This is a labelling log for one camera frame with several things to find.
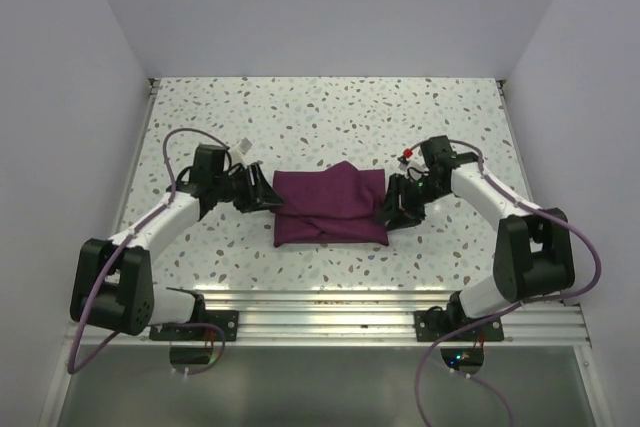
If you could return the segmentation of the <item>purple surgical cloth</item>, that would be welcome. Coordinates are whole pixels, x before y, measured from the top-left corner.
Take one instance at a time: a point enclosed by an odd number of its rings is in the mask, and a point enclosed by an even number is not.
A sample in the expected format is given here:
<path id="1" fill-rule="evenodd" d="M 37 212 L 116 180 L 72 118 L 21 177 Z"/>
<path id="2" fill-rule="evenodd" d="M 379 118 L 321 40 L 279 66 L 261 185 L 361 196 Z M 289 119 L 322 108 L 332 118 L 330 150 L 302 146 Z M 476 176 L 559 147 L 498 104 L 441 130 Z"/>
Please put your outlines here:
<path id="1" fill-rule="evenodd" d="M 360 170 L 342 161 L 323 171 L 276 171 L 273 188 L 275 247 L 286 244 L 389 244 L 375 220 L 386 194 L 382 169 Z"/>

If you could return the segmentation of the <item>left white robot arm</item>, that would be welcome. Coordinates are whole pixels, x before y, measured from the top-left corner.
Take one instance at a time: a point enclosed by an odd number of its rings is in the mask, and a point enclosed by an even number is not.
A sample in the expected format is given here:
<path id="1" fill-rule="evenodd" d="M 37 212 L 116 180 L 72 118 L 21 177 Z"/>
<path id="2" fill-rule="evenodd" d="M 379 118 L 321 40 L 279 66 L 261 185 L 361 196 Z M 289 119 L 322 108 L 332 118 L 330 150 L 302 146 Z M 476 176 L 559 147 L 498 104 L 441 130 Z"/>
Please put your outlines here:
<path id="1" fill-rule="evenodd" d="M 229 149 L 200 145 L 159 203 L 131 227 L 81 247 L 70 317 L 116 333 L 138 335 L 150 326 L 172 324 L 185 339 L 208 326 L 201 295 L 161 288 L 153 263 L 187 229 L 220 203 L 241 213 L 271 210 L 284 202 L 257 163 L 246 165 Z"/>

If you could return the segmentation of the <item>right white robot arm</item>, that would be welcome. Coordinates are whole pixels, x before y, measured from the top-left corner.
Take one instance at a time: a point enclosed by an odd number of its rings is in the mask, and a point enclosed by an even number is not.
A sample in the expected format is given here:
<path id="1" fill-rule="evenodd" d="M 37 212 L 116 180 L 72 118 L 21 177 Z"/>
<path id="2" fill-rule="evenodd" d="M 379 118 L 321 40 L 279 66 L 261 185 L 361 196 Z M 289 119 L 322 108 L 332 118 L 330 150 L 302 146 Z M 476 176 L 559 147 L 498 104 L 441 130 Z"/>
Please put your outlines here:
<path id="1" fill-rule="evenodd" d="M 564 212 L 528 204 L 491 175 L 479 148 L 437 136 L 405 150 L 399 161 L 405 171 L 390 176 L 376 217 L 387 230 L 418 226 L 426 218 L 427 205 L 456 196 L 472 206 L 496 234 L 490 275 L 454 292 L 445 306 L 417 314 L 419 332 L 433 338 L 450 334 L 468 339 L 480 329 L 481 319 L 574 284 Z"/>

